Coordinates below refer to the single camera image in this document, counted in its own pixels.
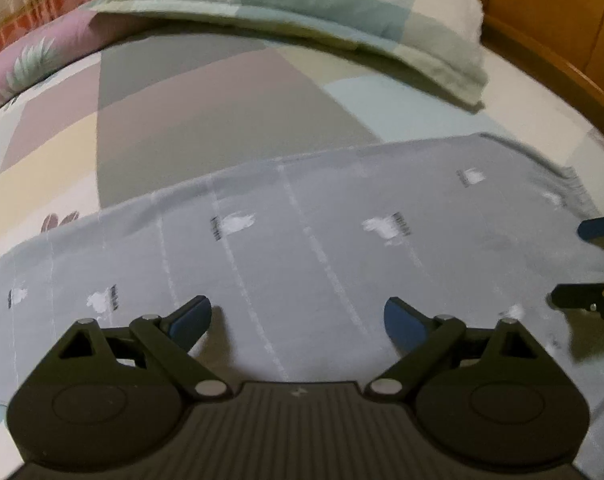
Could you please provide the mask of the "grey patterned pyjama trousers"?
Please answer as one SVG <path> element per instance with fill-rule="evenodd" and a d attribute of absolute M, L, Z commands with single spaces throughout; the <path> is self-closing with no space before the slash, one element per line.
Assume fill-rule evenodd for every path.
<path fill-rule="evenodd" d="M 59 226 L 0 258 L 0 403 L 80 318 L 122 326 L 209 297 L 202 361 L 244 378 L 356 379 L 395 357 L 382 309 L 512 315 L 562 364 L 559 283 L 604 281 L 575 174 L 488 134 L 247 162 Z"/>

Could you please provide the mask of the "wooden headboard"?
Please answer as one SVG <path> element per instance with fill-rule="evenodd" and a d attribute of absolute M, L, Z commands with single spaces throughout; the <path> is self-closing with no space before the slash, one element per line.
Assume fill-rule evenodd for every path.
<path fill-rule="evenodd" d="M 482 42 L 604 135 L 604 0 L 481 0 Z"/>

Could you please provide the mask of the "checked patchwork bed sheet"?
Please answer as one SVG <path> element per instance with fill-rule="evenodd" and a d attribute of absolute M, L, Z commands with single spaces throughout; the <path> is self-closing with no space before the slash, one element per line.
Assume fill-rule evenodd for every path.
<path fill-rule="evenodd" d="M 249 32 L 178 24 L 114 44 L 0 108 L 0 258 L 59 226 L 247 162 L 475 134 L 572 172 L 591 217 L 604 214 L 596 127 L 497 54 L 484 61 L 482 104 L 462 108 L 384 58 Z M 567 323 L 570 364 L 541 344 L 592 413 L 576 463 L 604 479 L 604 323 L 546 302 Z M 0 403 L 0 479 L 21 463 L 4 414 Z"/>

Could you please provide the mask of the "checked pastel pillow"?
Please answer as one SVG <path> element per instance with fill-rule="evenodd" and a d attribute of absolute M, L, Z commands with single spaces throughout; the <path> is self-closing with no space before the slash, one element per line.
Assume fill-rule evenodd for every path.
<path fill-rule="evenodd" d="M 228 24 L 393 58 L 469 106 L 488 84 L 480 0 L 94 0 L 99 13 Z"/>

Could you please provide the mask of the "purple floral rolled quilt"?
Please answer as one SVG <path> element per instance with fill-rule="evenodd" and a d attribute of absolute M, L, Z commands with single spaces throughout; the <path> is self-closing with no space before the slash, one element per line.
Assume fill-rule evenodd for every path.
<path fill-rule="evenodd" d="M 152 24 L 149 18 L 82 6 L 29 32 L 0 52 L 0 107 L 64 66 Z"/>

